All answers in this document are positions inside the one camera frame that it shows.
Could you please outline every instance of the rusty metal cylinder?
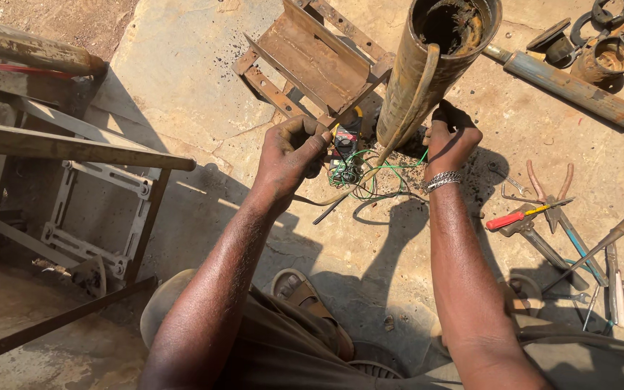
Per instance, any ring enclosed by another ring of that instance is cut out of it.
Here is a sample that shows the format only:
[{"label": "rusty metal cylinder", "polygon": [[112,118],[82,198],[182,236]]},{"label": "rusty metal cylinder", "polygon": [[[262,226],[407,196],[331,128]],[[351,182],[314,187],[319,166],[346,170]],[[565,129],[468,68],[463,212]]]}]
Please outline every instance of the rusty metal cylinder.
[{"label": "rusty metal cylinder", "polygon": [[449,88],[490,43],[502,22],[500,0],[413,0],[396,51],[394,69],[377,120],[377,140],[386,146],[411,106],[427,59],[439,45],[439,62],[415,120],[398,146],[416,132]]},{"label": "rusty metal cylinder", "polygon": [[624,73],[624,42],[619,37],[598,40],[577,58],[570,74],[587,83],[603,85]]}]

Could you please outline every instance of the chain bracelet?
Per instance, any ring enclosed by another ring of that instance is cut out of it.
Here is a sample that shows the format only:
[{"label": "chain bracelet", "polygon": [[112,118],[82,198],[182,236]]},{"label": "chain bracelet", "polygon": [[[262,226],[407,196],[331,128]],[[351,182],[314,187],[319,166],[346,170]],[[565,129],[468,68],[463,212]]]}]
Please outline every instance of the chain bracelet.
[{"label": "chain bracelet", "polygon": [[438,173],[427,183],[426,191],[429,194],[448,182],[461,182],[461,173],[455,171]]}]

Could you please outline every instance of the wrench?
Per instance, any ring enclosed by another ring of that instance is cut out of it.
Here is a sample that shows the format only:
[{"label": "wrench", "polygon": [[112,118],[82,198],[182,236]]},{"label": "wrench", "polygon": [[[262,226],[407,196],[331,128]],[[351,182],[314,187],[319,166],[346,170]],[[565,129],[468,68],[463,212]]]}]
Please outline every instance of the wrench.
[{"label": "wrench", "polygon": [[588,297],[590,297],[590,295],[588,295],[587,293],[579,293],[577,295],[548,293],[543,296],[543,299],[569,299],[569,300],[576,300],[579,303],[588,305],[589,302],[586,301]]},{"label": "wrench", "polygon": [[491,162],[490,164],[488,164],[487,168],[497,173],[498,175],[502,176],[503,178],[505,178],[506,181],[511,182],[512,185],[515,186],[517,190],[519,190],[519,195],[525,196],[524,192],[528,192],[529,194],[532,194],[531,189],[529,187],[525,187],[519,184],[518,182],[516,182],[515,179],[513,179],[510,175],[507,175],[507,173],[505,173],[502,169],[500,169],[497,166],[497,164],[495,164],[494,162]]}]

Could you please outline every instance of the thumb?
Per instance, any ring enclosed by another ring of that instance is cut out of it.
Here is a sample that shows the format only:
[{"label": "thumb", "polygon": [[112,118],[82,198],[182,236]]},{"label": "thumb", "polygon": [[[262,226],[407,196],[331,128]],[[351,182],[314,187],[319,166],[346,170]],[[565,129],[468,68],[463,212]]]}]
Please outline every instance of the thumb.
[{"label": "thumb", "polygon": [[329,146],[334,136],[329,131],[309,137],[298,150],[291,154],[295,156],[297,163],[309,164],[316,160],[326,147]]}]

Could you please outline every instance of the metal tube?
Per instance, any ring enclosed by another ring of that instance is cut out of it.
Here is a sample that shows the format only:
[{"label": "metal tube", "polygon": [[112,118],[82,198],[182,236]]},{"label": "metal tube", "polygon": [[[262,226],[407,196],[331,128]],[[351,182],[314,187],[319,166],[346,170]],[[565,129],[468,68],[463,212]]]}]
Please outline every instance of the metal tube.
[{"label": "metal tube", "polygon": [[[466,42],[460,40],[461,48],[455,49],[452,53],[450,49],[453,48],[445,44],[445,39],[448,43],[453,36],[452,31],[455,26],[445,23],[444,28],[438,26],[438,28],[431,29],[430,27],[434,27],[435,23],[427,22],[429,18],[426,15],[435,13],[435,20],[454,20],[455,17],[463,16],[464,9],[473,6],[478,11],[475,13],[476,16],[468,20],[460,20],[460,22],[474,24],[473,31],[479,34],[473,34],[477,35],[475,37],[468,36]],[[428,43],[441,45],[438,67],[429,86],[429,92],[421,102],[418,115],[411,122],[398,146],[404,145],[415,134],[430,111],[490,43],[501,22],[500,0],[413,0],[403,27],[403,36],[387,85],[385,101],[377,120],[379,143],[387,146],[406,116],[425,67]]]},{"label": "metal tube", "polygon": [[510,53],[489,44],[483,51],[503,69],[624,127],[624,100],[521,51]]}]

